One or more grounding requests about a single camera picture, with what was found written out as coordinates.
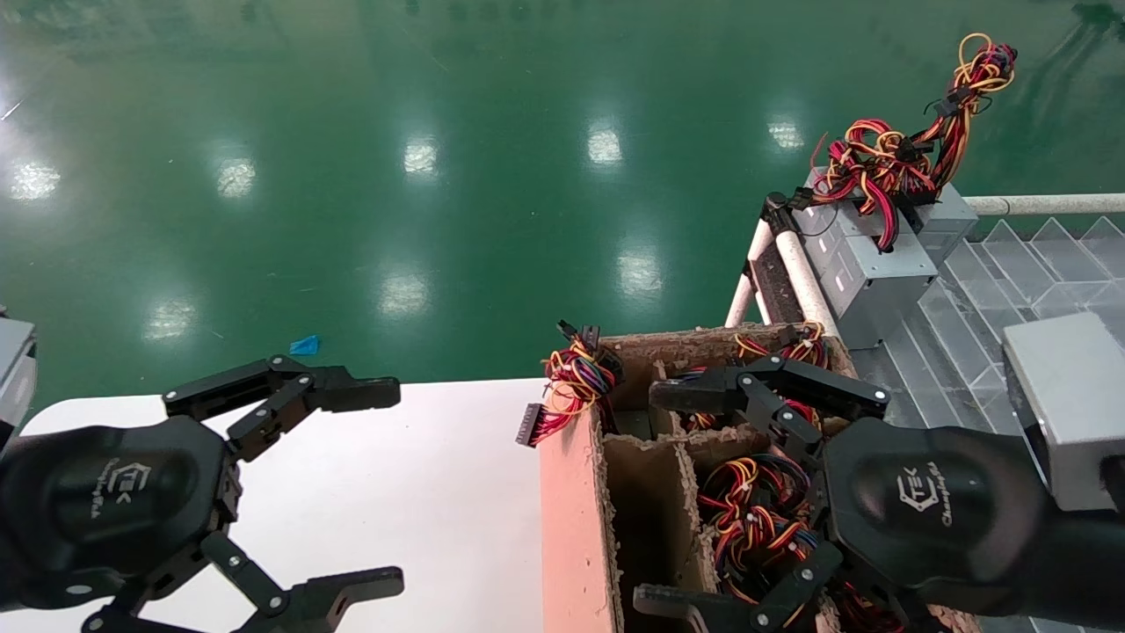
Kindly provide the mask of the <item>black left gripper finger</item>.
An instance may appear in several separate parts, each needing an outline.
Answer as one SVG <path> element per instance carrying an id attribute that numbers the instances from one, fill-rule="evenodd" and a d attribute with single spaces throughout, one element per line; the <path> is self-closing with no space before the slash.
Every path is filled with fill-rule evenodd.
<path id="1" fill-rule="evenodd" d="M 234 460 L 250 463 L 314 412 L 388 409 L 400 401 L 393 376 L 357 378 L 346 367 L 306 367 L 284 355 L 256 360 L 178 386 L 163 397 L 168 416 L 206 421 L 249 405 L 228 428 Z"/>
<path id="2" fill-rule="evenodd" d="M 385 600 L 404 593 L 404 572 L 398 566 L 313 578 L 284 590 L 223 532 L 201 541 L 200 557 L 256 606 L 237 632 L 334 632 L 346 609 L 358 602 Z M 153 593 L 148 586 L 124 589 L 87 618 L 84 632 L 186 632 L 188 629 L 138 616 Z"/>

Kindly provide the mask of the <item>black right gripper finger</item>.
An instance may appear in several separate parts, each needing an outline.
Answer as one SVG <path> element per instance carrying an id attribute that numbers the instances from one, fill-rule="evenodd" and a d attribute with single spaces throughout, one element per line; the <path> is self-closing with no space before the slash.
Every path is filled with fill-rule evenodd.
<path id="1" fill-rule="evenodd" d="M 792 401 L 847 422 L 881 419 L 885 389 L 822 367 L 771 355 L 742 367 L 706 367 L 695 378 L 667 378 L 650 386 L 650 401 L 667 412 L 736 414 L 766 433 L 783 454 L 801 465 L 818 465 L 824 432 Z"/>
<path id="2" fill-rule="evenodd" d="M 641 584 L 632 605 L 646 615 L 686 621 L 695 632 L 816 632 L 824 606 L 843 632 L 921 632 L 924 550 L 917 543 L 820 542 L 788 566 L 758 600 Z"/>

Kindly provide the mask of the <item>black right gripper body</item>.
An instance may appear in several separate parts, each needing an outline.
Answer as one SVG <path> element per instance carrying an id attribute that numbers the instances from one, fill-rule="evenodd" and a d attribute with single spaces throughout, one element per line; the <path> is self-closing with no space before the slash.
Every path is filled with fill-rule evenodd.
<path id="1" fill-rule="evenodd" d="M 832 541 L 884 593 L 1016 611 L 1022 558 L 1051 513 L 1024 440 L 860 419 L 824 447 L 824 483 Z"/>

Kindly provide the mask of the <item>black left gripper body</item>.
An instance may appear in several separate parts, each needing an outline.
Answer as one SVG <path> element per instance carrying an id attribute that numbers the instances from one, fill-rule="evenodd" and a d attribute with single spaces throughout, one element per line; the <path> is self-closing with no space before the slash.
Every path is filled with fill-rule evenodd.
<path id="1" fill-rule="evenodd" d="M 207 566 L 237 518 L 226 441 L 184 416 L 15 438 L 3 455 L 3 611 L 57 611 L 137 586 L 152 600 Z"/>

